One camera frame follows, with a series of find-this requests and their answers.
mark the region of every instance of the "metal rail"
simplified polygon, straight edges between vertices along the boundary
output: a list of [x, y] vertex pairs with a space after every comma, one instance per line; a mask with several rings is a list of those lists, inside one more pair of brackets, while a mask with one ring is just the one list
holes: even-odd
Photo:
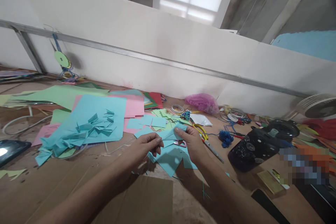
[[[70, 36], [70, 35], [66, 35], [66, 34], [62, 34], [62, 33], [52, 32], [52, 31], [48, 31], [48, 30], [44, 30], [44, 29], [31, 27], [31, 26], [26, 26], [26, 25], [23, 25], [23, 24], [17, 24], [17, 23], [13, 23], [13, 22], [0, 20], [0, 27], [13, 29], [15, 31], [21, 32], [22, 34], [23, 33], [30, 33], [30, 34], [35, 34], [35, 35], [38, 35], [38, 36], [43, 36], [43, 37], [48, 37], [48, 38], [52, 38], [53, 34], [56, 34], [57, 38], [59, 40], [69, 42], [69, 43], [74, 43], [74, 44], [79, 44], [79, 45], [82, 45], [82, 46], [92, 47], [92, 48], [96, 48], [96, 49], [100, 49], [100, 50], [104, 50], [104, 51], [109, 51], [109, 52], [112, 52], [112, 53], [122, 54], [122, 55], [126, 55], [126, 56], [133, 57], [133, 58], [139, 58], [139, 59], [143, 59], [143, 60], [147, 60], [147, 61], [151, 61], [151, 62], [155, 62], [155, 63], [160, 63], [160, 64], [163, 64], [163, 65], [168, 65], [168, 66], [171, 66], [171, 67], [186, 69], [186, 70], [189, 70], [189, 71], [198, 72], [198, 73], [206, 74], [206, 75], [210, 75], [210, 76], [215, 76], [215, 77], [226, 79], [226, 80], [229, 80], [229, 81], [239, 82], [239, 83], [242, 83], [242, 84], [256, 86], [256, 87], [264, 88], [264, 89], [268, 89], [268, 90], [273, 90], [273, 91], [276, 91], [276, 92], [285, 93], [285, 94], [288, 94], [288, 95], [293, 95], [293, 96], [297, 96], [297, 97], [301, 97], [301, 98], [307, 98], [307, 97], [310, 96], [310, 94], [298, 92], [298, 91], [287, 89], [287, 88], [284, 88], [284, 87], [279, 87], [279, 86], [275, 86], [275, 85], [264, 83], [264, 82], [258, 82], [258, 81], [254, 81], [254, 80], [251, 80], [251, 79], [242, 78], [242, 77], [239, 77], [239, 76], [236, 76], [236, 75], [228, 74], [228, 73], [214, 71], [214, 70], [210, 70], [210, 69], [207, 69], [207, 68], [202, 68], [202, 67], [198, 67], [198, 66], [194, 66], [194, 65], [190, 65], [190, 64], [185, 64], [185, 63], [181, 63], [181, 62], [170, 60], [170, 59], [160, 58], [160, 57], [153, 56], [153, 55], [143, 54], [143, 53], [140, 53], [140, 52], [131, 51], [131, 50], [127, 50], [127, 49], [124, 49], [124, 48], [119, 48], [119, 47], [115, 47], [115, 46], [112, 46], [112, 45], [103, 44], [103, 43], [99, 43], [99, 42], [92, 41], [92, 40], [86, 40], [86, 39], [83, 39], [83, 38], [78, 38], [78, 37], [74, 37], [74, 36]], [[41, 61], [39, 60], [37, 55], [35, 53], [33, 53], [35, 50], [34, 50], [34, 47], [33, 47], [32, 43], [30, 41], [27, 41], [27, 40], [22, 41], [20, 39], [20, 41], [22, 43], [26, 43], [27, 45], [29, 45], [31, 53], [28, 53], [28, 55], [29, 55], [30, 59], [32, 60], [33, 63], [35, 62], [34, 66], [36, 67], [36, 69], [39, 71], [39, 68], [40, 68], [41, 72], [43, 72]]]

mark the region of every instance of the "left hand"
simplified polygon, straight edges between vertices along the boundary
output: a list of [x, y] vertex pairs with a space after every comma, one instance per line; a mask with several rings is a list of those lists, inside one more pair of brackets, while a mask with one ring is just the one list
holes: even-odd
[[156, 154], [161, 154], [163, 148], [162, 138], [155, 132], [140, 136], [132, 145], [125, 151], [122, 156], [132, 160], [135, 164], [139, 164], [150, 151], [154, 157]]

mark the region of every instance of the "pink paper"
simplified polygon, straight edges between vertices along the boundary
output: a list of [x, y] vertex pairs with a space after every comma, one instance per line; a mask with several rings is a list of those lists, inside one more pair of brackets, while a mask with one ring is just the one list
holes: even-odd
[[[145, 114], [150, 115], [150, 116], [155, 116], [151, 113], [145, 113]], [[141, 130], [141, 129], [127, 129], [127, 124], [129, 122], [129, 120], [130, 120], [129, 118], [125, 118], [125, 120], [124, 120], [124, 132], [135, 134], [135, 133], [137, 133], [138, 131]]]
[[[135, 116], [142, 116], [145, 113], [144, 108], [144, 97], [136, 96], [134, 94], [115, 94], [107, 97], [123, 97], [127, 98], [126, 109], [125, 109], [125, 118], [134, 118]], [[81, 95], [75, 97], [75, 102], [73, 103], [72, 110], [75, 109], [79, 100], [82, 98]]]
[[57, 128], [61, 125], [61, 123], [57, 123], [57, 124], [49, 124], [49, 125], [44, 125], [39, 133], [37, 134], [34, 142], [31, 144], [31, 146], [35, 146], [35, 145], [40, 145], [42, 144], [40, 138], [41, 137], [50, 137], [50, 135], [52, 133], [54, 133], [55, 130], [57, 130]]

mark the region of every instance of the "plastic bag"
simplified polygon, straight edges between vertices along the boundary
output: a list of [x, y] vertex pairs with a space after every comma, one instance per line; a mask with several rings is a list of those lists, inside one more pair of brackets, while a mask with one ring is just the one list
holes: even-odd
[[186, 102], [209, 114], [219, 113], [217, 101], [209, 94], [192, 94], [185, 98]]

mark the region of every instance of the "cardboard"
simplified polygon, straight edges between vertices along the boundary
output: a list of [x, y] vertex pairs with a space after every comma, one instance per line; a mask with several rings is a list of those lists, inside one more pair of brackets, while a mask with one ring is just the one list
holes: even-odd
[[[51, 159], [0, 202], [1, 222], [33, 224], [102, 168]], [[173, 181], [131, 175], [115, 197], [92, 217], [92, 223], [172, 223]]]

